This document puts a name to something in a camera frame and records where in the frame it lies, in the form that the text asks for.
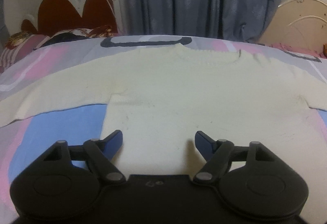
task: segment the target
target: sweater neckline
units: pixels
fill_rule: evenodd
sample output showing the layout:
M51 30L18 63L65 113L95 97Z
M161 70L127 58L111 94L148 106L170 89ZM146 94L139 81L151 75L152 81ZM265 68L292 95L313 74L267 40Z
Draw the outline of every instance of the sweater neckline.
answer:
M224 67L229 64L239 64L247 56L244 51L223 52L215 50L194 50L181 43L174 45L173 53L188 62L203 66Z

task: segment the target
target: knit sweater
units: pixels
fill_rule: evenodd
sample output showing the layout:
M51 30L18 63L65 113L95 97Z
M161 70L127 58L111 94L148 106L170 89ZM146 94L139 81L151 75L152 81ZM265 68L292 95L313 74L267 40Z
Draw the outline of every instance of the knit sweater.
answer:
M260 141L308 183L304 217L327 219L327 146L310 109L327 110L327 86L306 71L243 51L136 49L54 73L0 101L0 126L88 104L108 104L101 138L123 131L116 165L126 175L196 173L204 164L192 143L197 130L235 145Z

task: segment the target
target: striped pillow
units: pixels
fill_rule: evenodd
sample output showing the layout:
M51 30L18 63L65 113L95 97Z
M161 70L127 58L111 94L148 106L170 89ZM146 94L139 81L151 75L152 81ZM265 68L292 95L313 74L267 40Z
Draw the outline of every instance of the striped pillow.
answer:
M23 33L12 35L8 40L0 55L0 73L30 54L34 48L41 46L50 38L45 35L29 33L22 35Z

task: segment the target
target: black clamp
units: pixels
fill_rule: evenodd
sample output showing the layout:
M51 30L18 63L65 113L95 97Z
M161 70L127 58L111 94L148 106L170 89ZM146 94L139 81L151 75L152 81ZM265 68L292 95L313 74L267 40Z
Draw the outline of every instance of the black clamp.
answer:
M198 131L195 145L207 163L193 180L187 175L126 180L109 161L122 141L117 130L79 146L53 144L11 184L24 220L17 223L305 223L299 217L308 197L305 181L260 142L234 146ZM89 171L72 160L86 161ZM246 164L230 171L234 161Z

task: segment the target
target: patterned bedspread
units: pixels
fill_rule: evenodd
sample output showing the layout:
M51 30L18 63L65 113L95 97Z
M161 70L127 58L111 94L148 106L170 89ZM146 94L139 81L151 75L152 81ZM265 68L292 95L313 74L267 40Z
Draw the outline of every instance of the patterned bedspread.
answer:
M121 36L113 38L112 42L169 41L180 38L180 36L166 35ZM102 41L102 38L96 38L59 43L34 51L0 76L0 100L57 71L107 55L150 47L140 45L105 48L100 45ZM201 50L241 50L252 54L260 53L268 58L276 58L304 69L327 83L326 59L260 45L199 37L192 37L192 42L187 47ZM9 196L11 181L55 141L67 140L68 144L73 145L99 137L105 112L106 105L86 105L40 114L0 128L0 224L11 223L17 217ZM317 111L316 116L318 128L325 135L327 143L327 114ZM83 166L82 163L76 162L75 164Z

